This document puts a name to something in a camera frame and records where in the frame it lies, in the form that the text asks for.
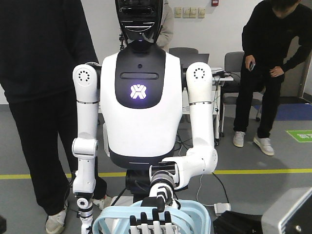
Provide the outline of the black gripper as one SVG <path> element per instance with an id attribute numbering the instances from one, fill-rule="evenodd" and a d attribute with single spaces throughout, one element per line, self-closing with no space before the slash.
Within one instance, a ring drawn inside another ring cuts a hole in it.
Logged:
<path id="1" fill-rule="evenodd" d="M 225 211 L 213 221 L 215 234 L 262 234 L 262 215 Z"/>

